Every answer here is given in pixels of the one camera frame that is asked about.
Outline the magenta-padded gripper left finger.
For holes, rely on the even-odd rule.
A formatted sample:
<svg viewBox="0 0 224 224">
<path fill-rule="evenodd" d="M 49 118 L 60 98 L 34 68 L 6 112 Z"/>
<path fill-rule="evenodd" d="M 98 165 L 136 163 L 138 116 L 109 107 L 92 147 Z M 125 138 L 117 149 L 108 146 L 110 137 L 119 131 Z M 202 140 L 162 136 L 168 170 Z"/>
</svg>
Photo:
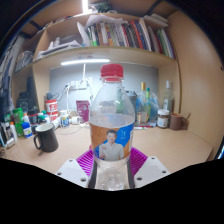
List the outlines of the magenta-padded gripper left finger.
<svg viewBox="0 0 224 224">
<path fill-rule="evenodd" d="M 94 161 L 92 150 L 89 149 L 77 159 L 68 159 L 55 175 L 78 186 L 94 189 L 97 165 Z"/>
</svg>

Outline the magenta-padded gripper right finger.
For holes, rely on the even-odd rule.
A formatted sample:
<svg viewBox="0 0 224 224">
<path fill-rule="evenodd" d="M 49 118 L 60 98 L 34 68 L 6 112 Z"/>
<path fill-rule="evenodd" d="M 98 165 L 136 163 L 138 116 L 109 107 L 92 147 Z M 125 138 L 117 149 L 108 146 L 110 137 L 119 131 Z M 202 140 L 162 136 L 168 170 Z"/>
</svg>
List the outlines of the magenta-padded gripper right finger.
<svg viewBox="0 0 224 224">
<path fill-rule="evenodd" d="M 147 157 L 136 148 L 131 149 L 127 169 L 131 189 L 143 187 L 170 174 L 157 157 Z"/>
</svg>

